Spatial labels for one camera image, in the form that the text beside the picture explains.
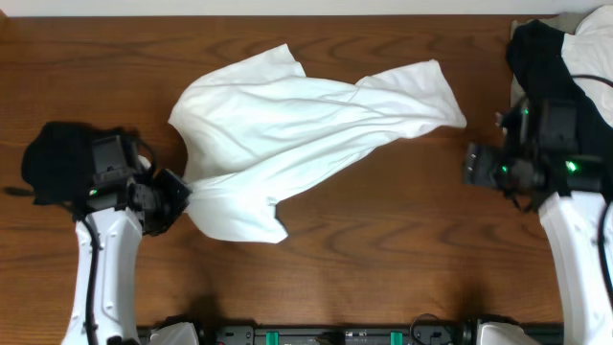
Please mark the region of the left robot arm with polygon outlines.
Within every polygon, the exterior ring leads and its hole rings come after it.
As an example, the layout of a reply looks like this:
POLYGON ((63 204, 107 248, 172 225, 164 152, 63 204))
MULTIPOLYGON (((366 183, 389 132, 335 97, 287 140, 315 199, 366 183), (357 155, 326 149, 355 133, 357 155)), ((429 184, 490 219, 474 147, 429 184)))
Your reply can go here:
POLYGON ((148 181, 133 177, 92 189, 76 211, 79 245, 75 297, 64 344, 139 344, 135 267, 144 236, 176 222, 191 190, 164 169, 148 181))

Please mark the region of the white t-shirt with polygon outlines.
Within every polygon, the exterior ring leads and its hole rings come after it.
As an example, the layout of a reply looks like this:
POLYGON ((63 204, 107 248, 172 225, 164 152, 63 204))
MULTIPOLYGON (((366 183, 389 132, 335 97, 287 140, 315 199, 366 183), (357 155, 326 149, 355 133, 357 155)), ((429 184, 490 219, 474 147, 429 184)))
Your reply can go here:
POLYGON ((356 83, 307 76, 286 45, 204 75, 170 124, 188 154, 188 216, 206 236, 277 243, 277 204, 374 149, 438 127, 466 125, 436 60, 356 83))

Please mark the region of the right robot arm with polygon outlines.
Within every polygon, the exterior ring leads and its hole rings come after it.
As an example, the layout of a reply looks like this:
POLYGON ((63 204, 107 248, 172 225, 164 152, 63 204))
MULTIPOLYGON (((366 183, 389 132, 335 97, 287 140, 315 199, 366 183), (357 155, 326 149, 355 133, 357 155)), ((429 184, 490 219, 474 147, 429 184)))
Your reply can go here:
POLYGON ((565 344, 612 341, 612 181, 599 157, 470 144, 464 182, 527 196, 552 250, 565 344))

